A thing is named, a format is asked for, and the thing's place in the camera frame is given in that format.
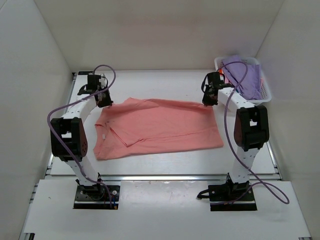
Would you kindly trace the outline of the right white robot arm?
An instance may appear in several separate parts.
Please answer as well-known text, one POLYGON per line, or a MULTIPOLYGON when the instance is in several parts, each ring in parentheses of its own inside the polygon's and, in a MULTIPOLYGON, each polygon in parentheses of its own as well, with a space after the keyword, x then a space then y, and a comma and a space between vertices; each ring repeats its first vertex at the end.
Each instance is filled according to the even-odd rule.
POLYGON ((223 104, 225 111, 235 113, 233 138, 237 150, 232 170, 224 184, 210 185, 206 190, 207 198, 214 204, 231 204, 249 194, 253 162, 270 137, 268 112, 264 106, 256 106, 237 93, 218 71, 205 76, 201 90, 205 106, 223 104))

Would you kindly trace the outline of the salmon pink t shirt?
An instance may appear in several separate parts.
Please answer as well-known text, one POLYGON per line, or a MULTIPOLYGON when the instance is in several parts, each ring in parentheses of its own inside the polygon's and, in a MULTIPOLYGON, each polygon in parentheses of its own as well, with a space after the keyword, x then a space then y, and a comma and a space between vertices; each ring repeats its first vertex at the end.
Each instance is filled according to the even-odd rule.
POLYGON ((95 129, 98 160, 224 145, 213 108, 192 101, 128 98, 103 108, 95 129))

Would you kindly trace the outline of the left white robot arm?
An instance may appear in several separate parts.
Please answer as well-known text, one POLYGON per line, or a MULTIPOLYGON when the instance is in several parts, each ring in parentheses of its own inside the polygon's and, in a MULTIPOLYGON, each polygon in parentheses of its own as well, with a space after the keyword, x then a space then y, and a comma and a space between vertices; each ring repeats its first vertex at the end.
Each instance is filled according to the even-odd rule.
POLYGON ((84 122, 95 108, 112 105, 109 87, 103 73, 90 72, 87 84, 79 89, 75 102, 66 106, 66 113, 59 118, 49 118, 48 123, 52 154, 69 165, 77 176, 76 182, 82 187, 82 192, 95 201, 110 197, 111 193, 87 157, 88 140, 84 122))

